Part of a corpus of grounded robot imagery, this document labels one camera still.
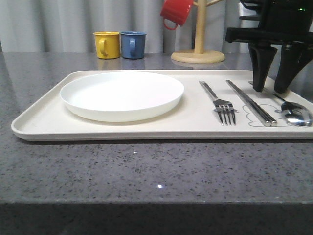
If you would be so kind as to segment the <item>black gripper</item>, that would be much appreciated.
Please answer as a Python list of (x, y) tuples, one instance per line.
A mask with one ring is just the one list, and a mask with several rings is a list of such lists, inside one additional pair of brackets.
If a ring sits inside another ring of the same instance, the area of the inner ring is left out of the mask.
[(269, 44), (282, 45), (281, 60), (274, 90), (284, 93), (293, 79), (313, 59), (313, 2), (311, 0), (242, 0), (248, 10), (254, 10), (258, 20), (255, 28), (229, 27), (225, 40), (229, 43), (248, 43), (252, 62), (254, 90), (264, 88), (269, 68), (277, 49)]

